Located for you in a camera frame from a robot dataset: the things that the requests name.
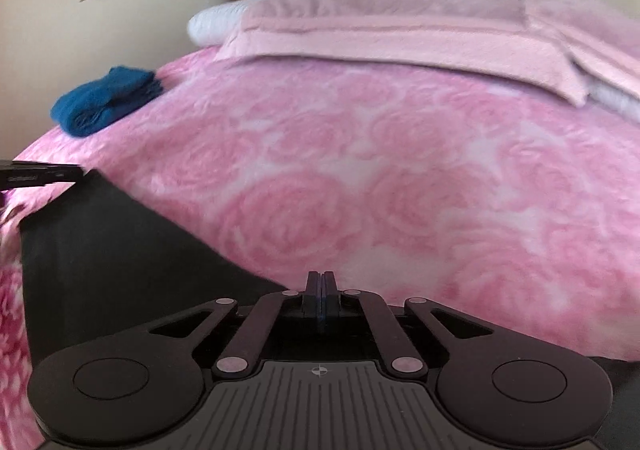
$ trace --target circular cover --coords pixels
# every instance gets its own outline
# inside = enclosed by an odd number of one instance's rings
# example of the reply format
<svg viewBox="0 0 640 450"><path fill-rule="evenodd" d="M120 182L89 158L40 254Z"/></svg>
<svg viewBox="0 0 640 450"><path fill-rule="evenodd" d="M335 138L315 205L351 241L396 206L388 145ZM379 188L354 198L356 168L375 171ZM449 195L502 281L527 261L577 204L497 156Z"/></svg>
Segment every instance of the circular cover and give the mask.
<svg viewBox="0 0 640 450"><path fill-rule="evenodd" d="M200 367L180 340L139 332L52 354L34 370L29 399L49 435L123 446L177 424L203 389Z"/></svg>
<svg viewBox="0 0 640 450"><path fill-rule="evenodd" d="M612 400L596 363L516 333L460 340L436 391L471 432L515 446L559 446L594 435Z"/></svg>

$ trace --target folded pink blanket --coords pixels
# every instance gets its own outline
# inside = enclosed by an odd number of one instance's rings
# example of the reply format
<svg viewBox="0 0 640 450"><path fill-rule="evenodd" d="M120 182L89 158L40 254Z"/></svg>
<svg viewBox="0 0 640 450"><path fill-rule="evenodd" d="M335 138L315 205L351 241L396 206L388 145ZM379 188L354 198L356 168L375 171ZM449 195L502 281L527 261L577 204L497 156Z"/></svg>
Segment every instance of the folded pink blanket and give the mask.
<svg viewBox="0 0 640 450"><path fill-rule="evenodd" d="M556 38L518 0L260 0L220 52L400 62L537 85L574 106L586 88Z"/></svg>

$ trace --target blue towel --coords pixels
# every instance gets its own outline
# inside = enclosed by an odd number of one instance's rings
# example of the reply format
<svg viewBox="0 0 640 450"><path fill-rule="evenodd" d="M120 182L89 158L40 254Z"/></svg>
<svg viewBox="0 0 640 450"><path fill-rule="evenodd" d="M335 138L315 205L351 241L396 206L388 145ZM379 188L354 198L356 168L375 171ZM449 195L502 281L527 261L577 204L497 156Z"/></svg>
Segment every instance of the blue towel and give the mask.
<svg viewBox="0 0 640 450"><path fill-rule="evenodd" d="M76 138L85 138L117 122L162 94L153 72L114 67L104 78L62 96L51 117Z"/></svg>

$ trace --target bed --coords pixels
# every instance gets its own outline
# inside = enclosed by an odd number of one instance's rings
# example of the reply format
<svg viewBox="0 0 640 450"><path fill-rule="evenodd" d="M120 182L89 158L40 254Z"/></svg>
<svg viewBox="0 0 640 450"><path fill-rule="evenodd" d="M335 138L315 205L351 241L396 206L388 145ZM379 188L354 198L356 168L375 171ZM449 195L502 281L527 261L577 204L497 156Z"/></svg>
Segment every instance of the bed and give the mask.
<svg viewBox="0 0 640 450"><path fill-rule="evenodd" d="M240 266L426 296L588 355L640 359L640 128L532 84L388 61L207 48L169 90L19 159L99 169ZM19 221L68 185L8 196L0 235L0 446L40 441L26 385Z"/></svg>

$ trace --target ribbed gray panel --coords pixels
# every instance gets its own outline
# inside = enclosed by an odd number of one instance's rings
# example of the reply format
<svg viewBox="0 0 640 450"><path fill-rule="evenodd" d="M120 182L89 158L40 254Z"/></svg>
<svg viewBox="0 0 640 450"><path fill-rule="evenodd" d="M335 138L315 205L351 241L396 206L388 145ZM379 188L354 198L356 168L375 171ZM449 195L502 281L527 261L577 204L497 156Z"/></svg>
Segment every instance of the ribbed gray panel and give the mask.
<svg viewBox="0 0 640 450"><path fill-rule="evenodd" d="M321 376L318 367L324 367ZM46 450L61 450L53 444ZM215 386L200 411L141 450L495 450L460 431L416 383L372 362L267 362ZM574 450L598 450L582 443Z"/></svg>

